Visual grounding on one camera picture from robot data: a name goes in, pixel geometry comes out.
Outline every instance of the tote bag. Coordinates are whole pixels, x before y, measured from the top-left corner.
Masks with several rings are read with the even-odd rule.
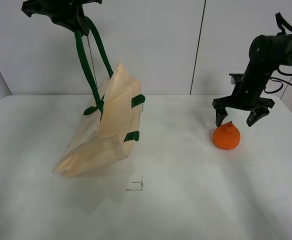
[[[63,178],[128,158],[135,141],[140,138],[141,104],[145,102],[141,95],[141,82],[131,77],[122,63],[112,70],[95,25],[88,17],[86,20],[109,79],[97,88],[85,55],[82,34],[76,31],[79,60],[93,97],[84,112],[83,122],[54,169],[54,172],[63,172]]]

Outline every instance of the white table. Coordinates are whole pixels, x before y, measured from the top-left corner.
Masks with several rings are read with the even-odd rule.
[[[5,97],[0,240],[292,240],[292,114],[228,109],[241,143],[219,150],[214,97],[146,96],[131,157],[68,179],[52,169],[90,96]]]

